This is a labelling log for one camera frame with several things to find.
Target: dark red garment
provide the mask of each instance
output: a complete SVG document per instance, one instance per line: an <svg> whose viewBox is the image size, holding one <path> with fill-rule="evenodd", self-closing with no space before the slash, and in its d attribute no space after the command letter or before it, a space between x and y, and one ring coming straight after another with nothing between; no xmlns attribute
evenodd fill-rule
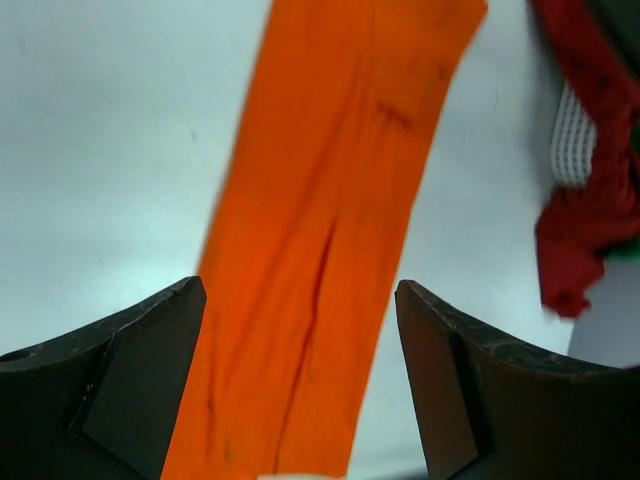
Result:
<svg viewBox="0 0 640 480"><path fill-rule="evenodd" d="M640 88L584 0L532 0L569 83L598 129L585 189L557 189L538 220L542 303L564 317L590 306L602 249L640 234L638 159L629 146Z"/></svg>

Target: orange cloth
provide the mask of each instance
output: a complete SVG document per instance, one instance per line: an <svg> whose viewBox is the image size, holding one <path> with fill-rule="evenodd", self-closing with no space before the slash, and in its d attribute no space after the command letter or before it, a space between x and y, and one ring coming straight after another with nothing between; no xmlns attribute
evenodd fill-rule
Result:
<svg viewBox="0 0 640 480"><path fill-rule="evenodd" d="M163 480L346 474L409 214L483 0L275 0Z"/></svg>

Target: red fabric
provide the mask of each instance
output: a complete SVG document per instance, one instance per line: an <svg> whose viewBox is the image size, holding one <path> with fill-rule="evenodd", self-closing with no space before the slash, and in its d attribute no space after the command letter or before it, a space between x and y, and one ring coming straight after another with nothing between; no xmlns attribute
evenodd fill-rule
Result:
<svg viewBox="0 0 640 480"><path fill-rule="evenodd" d="M640 89L584 0L532 1L569 83L598 128L586 188L557 189L536 227L542 303L575 318L590 306L587 287L604 275L598 251L640 234L640 170L629 146Z"/></svg>

